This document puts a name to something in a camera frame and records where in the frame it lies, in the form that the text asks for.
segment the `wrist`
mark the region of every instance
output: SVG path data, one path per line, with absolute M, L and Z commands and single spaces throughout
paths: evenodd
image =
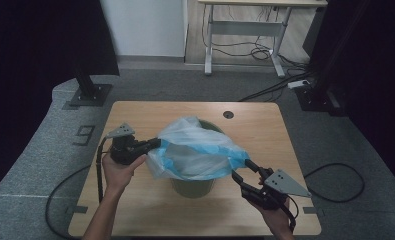
M 106 191 L 104 192 L 104 198 L 108 200 L 119 201 L 122 194 L 123 194 L 123 190 L 107 188 Z
M 278 240 L 294 240 L 294 236 L 291 230 L 274 233 L 274 236 Z

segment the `table top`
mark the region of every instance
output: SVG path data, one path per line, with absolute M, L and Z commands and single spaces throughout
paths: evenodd
M 278 7 L 326 7 L 326 0 L 198 0 L 209 5 L 278 6 Z
M 233 117 L 224 117 L 230 111 Z M 228 102 L 116 102 L 104 132 L 128 123 L 137 140 L 155 137 L 165 126 L 184 116 L 209 121 L 244 148 L 251 159 L 263 167 L 286 171 L 306 187 L 281 112 L 274 103 Z M 106 141 L 105 150 L 111 141 Z M 238 169 L 244 180 L 257 187 L 258 175 L 249 169 Z M 300 213 L 296 235 L 318 235 L 321 226 L 310 198 L 293 197 Z M 75 213 L 69 233 L 82 236 L 98 207 L 96 169 L 90 168 L 78 206 L 88 208 Z M 290 206 L 296 213 L 295 206 Z M 123 194 L 113 228 L 113 236 L 260 236 L 272 235 L 260 213 L 241 197 L 239 186 L 230 176 L 216 179 L 204 197 L 180 196 L 170 179 L 153 179 L 147 166 L 135 170 L 135 176 Z

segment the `forearm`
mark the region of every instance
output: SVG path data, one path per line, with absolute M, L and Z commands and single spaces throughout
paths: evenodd
M 110 239 L 120 196 L 106 191 L 82 239 Z
M 269 221 L 269 218 L 263 216 L 263 220 L 265 220 L 266 225 L 268 225 L 272 234 L 275 236 L 277 240 L 294 240 L 294 235 L 291 232 L 290 228 L 286 224 L 278 224 L 278 222 Z

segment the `black cable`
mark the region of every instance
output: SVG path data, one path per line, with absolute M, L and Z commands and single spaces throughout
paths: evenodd
M 276 100 L 278 100 L 282 96 L 282 93 L 284 92 L 284 88 L 285 88 L 285 86 L 280 89 L 281 92 L 275 98 L 274 98 L 274 93 L 272 92 L 272 97 L 265 100 L 264 102 L 275 102 Z
M 288 196 L 288 198 L 290 198 L 291 201 L 293 201 L 294 206 L 296 206 L 297 211 L 296 211 L 296 216 L 294 216 L 294 218 L 297 218 L 299 216 L 299 213 L 300 213 L 299 212 L 299 206 L 297 205 L 296 201 L 292 197 Z
M 269 17 L 271 16 L 271 12 L 272 12 L 273 6 L 270 7 L 269 9 L 269 13 L 268 13 L 268 8 L 266 7 L 266 19 L 265 22 L 269 22 Z
M 262 19 L 263 14 L 265 14 L 265 7 L 261 7 L 262 10 L 260 11 L 259 15 L 257 15 L 256 21 L 260 22 Z
M 232 20 L 235 20 L 234 17 L 231 15 L 231 5 L 228 5 L 228 14 L 232 18 Z
M 275 22 L 278 22 L 278 14 L 279 14 L 279 7 L 276 7 L 276 12 L 277 12 L 277 16 L 275 17 Z
M 305 72 L 306 72 L 306 69 L 304 69 L 304 68 L 288 68 L 288 69 L 287 69 L 287 74 L 288 74 L 288 75 L 290 75 L 290 76 L 296 76 L 296 75 L 298 75 L 298 74 L 293 75 L 293 74 L 290 73 L 290 71 L 303 71 L 303 73 L 305 73 Z
M 266 46 L 264 46 L 262 44 L 257 43 L 259 41 L 259 39 L 260 39 L 260 36 L 257 37 L 256 42 L 254 43 L 255 48 L 253 48 L 250 51 L 250 54 L 256 60 L 261 60 L 261 61 L 267 60 L 267 59 L 269 59 L 271 57 L 271 54 L 269 53 L 270 48 L 268 48 L 268 47 L 266 47 Z M 257 53 L 263 53 L 265 55 L 265 57 L 264 58 L 259 58 L 259 57 L 256 56 Z
M 83 168 L 79 169 L 78 171 L 76 171 L 76 172 L 72 173 L 71 175 L 69 175 L 69 176 L 68 176 L 67 178 L 65 178 L 61 183 L 59 183 L 59 184 L 56 186 L 56 188 L 54 188 L 53 191 L 52 191 L 52 192 L 50 193 L 50 195 L 48 196 L 47 204 L 46 204 L 46 206 L 45 206 L 45 222 L 47 223 L 47 226 L 50 228 L 50 230 L 51 230 L 54 234 L 56 234 L 57 236 L 59 236 L 59 237 L 62 237 L 62 238 L 65 238 L 65 239 L 80 239 L 80 238 L 75 238 L 75 237 L 72 237 L 72 236 L 64 235 L 64 234 L 58 232 L 58 231 L 53 227 L 53 225 L 51 225 L 49 212 L 50 212 L 50 204 L 51 204 L 51 201 L 52 201 L 52 199 L 53 199 L 53 196 L 54 196 L 54 194 L 57 192 L 57 190 L 58 190 L 67 180 L 69 180 L 70 178 L 72 178 L 72 177 L 75 176 L 76 174 L 78 174 L 78 173 L 84 171 L 85 169 L 88 169 L 89 167 L 91 167 L 91 165 L 88 165 L 88 166 L 86 166 L 86 167 L 83 167 Z
M 250 99 L 262 96 L 262 95 L 265 95 L 267 93 L 271 93 L 273 91 L 281 90 L 282 88 L 285 88 L 289 82 L 292 82 L 292 80 L 296 80 L 296 79 L 299 79 L 299 78 L 305 78 L 307 76 L 310 76 L 310 74 L 311 74 L 311 72 L 305 72 L 305 73 L 302 73 L 302 74 L 297 74 L 297 75 L 288 77 L 288 78 L 282 80 L 281 82 L 279 82 L 277 84 L 274 84 L 274 85 L 272 85 L 272 86 L 270 86 L 270 87 L 268 87 L 268 88 L 266 88 L 264 90 L 261 90 L 259 92 L 254 93 L 254 94 L 251 94 L 251 95 L 249 95 L 247 97 L 244 97 L 244 98 L 238 100 L 238 102 L 244 102 L 244 101 L 247 101 L 247 100 L 250 100 Z
M 294 228 L 296 227 L 296 218 L 293 216 L 290 209 L 284 204 L 279 204 L 279 207 L 287 215 L 288 219 L 290 219 L 290 230 L 291 232 L 294 232 Z
M 96 169 L 97 169 L 97 189 L 98 189 L 98 202 L 101 203 L 103 200 L 103 179 L 101 176 L 101 156 L 103 154 L 103 147 L 104 143 L 106 142 L 107 138 L 104 137 L 101 140 L 100 145 L 97 149 L 97 159 L 95 161 Z
M 278 54 L 278 56 L 281 58 L 281 60 L 284 62 L 284 63 L 289 63 L 289 64 L 291 64 L 292 66 L 294 66 L 294 67 L 298 67 L 298 68 L 308 68 L 309 67 L 309 65 L 310 64 L 308 64 L 308 63 L 299 63 L 299 62 L 295 62 L 295 61 L 292 61 L 292 60 L 290 60 L 290 59 L 288 59 L 288 58 L 286 58 L 286 57 L 284 57 L 283 55 L 280 55 L 280 54 Z
M 201 25 L 201 37 L 202 37 L 203 44 L 204 44 L 205 47 L 207 47 L 207 44 L 206 44 L 206 41 L 205 41 L 205 38 L 204 38 L 204 23 L 205 23 L 205 19 L 204 18 L 206 17 L 206 8 L 207 8 L 207 5 L 204 6 L 203 18 L 202 18 L 203 21 L 202 21 L 202 25 Z M 237 45 L 254 44 L 256 46 L 261 46 L 261 47 L 269 49 L 268 47 L 257 43 L 257 40 L 256 40 L 256 42 L 241 42 L 241 43 L 231 43 L 231 44 L 218 44 L 218 43 L 212 42 L 211 44 L 214 45 L 214 46 L 219 46 L 219 47 L 231 47 L 231 46 L 237 46 Z M 218 52 L 221 52 L 221 53 L 223 53 L 225 55 L 228 55 L 228 56 L 231 56 L 231 57 L 247 57 L 247 56 L 253 56 L 254 57 L 252 52 L 247 53 L 247 54 L 231 54 L 231 53 L 227 53 L 227 52 L 222 51 L 222 50 L 217 49 L 217 48 L 212 48 L 212 51 L 218 51 Z
M 363 191 L 365 190 L 365 180 L 363 179 L 362 175 L 361 175 L 358 171 L 356 171 L 356 169 L 354 169 L 353 167 L 351 167 L 351 166 L 349 166 L 349 165 L 347 165 L 347 164 L 344 164 L 344 163 L 330 163 L 330 164 L 323 165 L 323 166 L 318 167 L 318 168 L 316 168 L 315 170 L 309 172 L 308 174 L 304 175 L 304 178 L 307 178 L 307 177 L 309 177 L 310 175 L 312 175 L 312 174 L 318 172 L 319 170 L 324 169 L 324 168 L 326 168 L 326 167 L 330 167 L 330 166 L 344 166 L 344 167 L 347 167 L 347 168 L 351 169 L 352 171 L 354 171 L 354 172 L 357 174 L 357 176 L 360 178 L 361 182 L 362 182 L 362 187 L 359 189 L 359 192 L 357 192 L 357 193 L 356 193 L 355 195 L 353 195 L 352 197 L 349 197 L 349 198 L 347 198 L 347 199 L 341 199 L 341 200 L 330 199 L 330 198 L 324 197 L 324 196 L 322 196 L 321 194 L 319 194 L 318 192 L 316 192 L 316 191 L 314 191 L 313 189 L 311 189 L 311 188 L 308 187 L 307 189 L 309 190 L 309 192 L 311 192 L 313 195 L 318 196 L 319 198 L 322 198 L 322 199 L 324 199 L 324 200 L 326 200 L 326 201 L 334 202 L 334 203 L 346 203 L 346 202 L 350 202 L 350 201 L 356 199 L 357 197 L 359 197 L 359 196 L 363 193 Z

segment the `tripod base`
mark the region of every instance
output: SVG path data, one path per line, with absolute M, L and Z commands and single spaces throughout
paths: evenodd
M 69 102 L 69 106 L 71 107 L 80 107 L 80 106 L 93 106 L 93 107 L 101 107 L 106 101 L 107 95 L 109 95 L 110 90 L 112 89 L 111 84 L 94 84 L 94 95 L 86 96 L 82 93 L 79 88 L 72 100 Z
M 296 88 L 295 93 L 303 111 L 328 112 L 332 116 L 346 115 L 334 95 L 330 92 L 322 99 L 314 98 L 312 89 Z

